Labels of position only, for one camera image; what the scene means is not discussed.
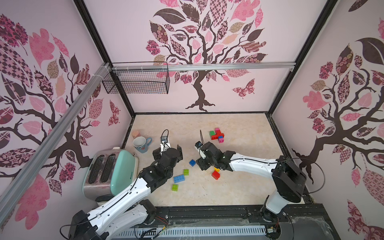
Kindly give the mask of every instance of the cup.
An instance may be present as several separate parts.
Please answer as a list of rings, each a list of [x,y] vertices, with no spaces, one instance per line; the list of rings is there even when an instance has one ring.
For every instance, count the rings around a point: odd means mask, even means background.
[[[152,143],[152,138],[149,137],[145,139],[145,137],[137,137],[133,140],[133,146],[141,153],[145,153],[148,151],[148,146]]]

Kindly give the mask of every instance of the red lego brick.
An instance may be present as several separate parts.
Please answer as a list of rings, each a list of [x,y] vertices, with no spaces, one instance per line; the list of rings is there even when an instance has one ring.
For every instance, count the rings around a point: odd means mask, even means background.
[[[212,173],[212,177],[217,180],[218,178],[220,178],[220,173],[218,173],[217,171],[214,171]]]

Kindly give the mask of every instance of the marble floor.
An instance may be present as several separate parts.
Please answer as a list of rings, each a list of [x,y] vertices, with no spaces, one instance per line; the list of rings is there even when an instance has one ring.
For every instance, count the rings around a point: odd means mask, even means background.
[[[210,140],[209,131],[216,127],[224,133],[224,143]],[[173,178],[155,190],[148,197],[155,206],[263,204],[275,190],[272,180],[255,174],[220,171],[220,178],[215,180],[211,176],[213,167],[202,171],[198,165],[189,165],[191,159],[199,158],[194,145],[200,141],[200,129],[204,141],[214,143],[222,152],[230,150],[246,156],[278,158],[282,153],[265,114],[137,115],[132,131],[138,130],[141,136],[153,139],[149,150],[139,153],[132,145],[133,137],[128,138],[126,150],[136,153],[139,171],[154,161],[152,151],[160,147],[160,136],[165,129],[169,130],[171,147],[179,145],[183,151],[184,159],[177,163],[173,176],[183,174],[184,169],[189,169],[189,176],[178,183],[177,192],[171,190]]]

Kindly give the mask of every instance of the pink butterfly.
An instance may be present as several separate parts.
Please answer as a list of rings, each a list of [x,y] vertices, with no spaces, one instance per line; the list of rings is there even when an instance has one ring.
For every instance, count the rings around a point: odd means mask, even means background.
[[[253,93],[255,94],[253,91],[255,90],[254,87],[252,87],[253,85],[255,85],[255,79],[252,79],[251,81],[249,81],[249,83],[247,83],[247,85],[245,86],[245,88],[234,88],[232,90],[234,90],[235,93],[238,93],[240,97],[242,97],[244,99],[244,96],[247,94],[247,93]]]

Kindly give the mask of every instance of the blue lego brick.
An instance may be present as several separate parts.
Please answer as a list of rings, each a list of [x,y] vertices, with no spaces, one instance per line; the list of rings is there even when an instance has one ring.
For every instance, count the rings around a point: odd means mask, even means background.
[[[182,181],[185,181],[185,177],[184,175],[179,175],[179,176],[173,177],[173,181],[175,183],[182,182]]]
[[[189,164],[193,167],[195,164],[196,164],[196,162],[195,162],[195,160],[191,160],[190,162],[189,162]]]

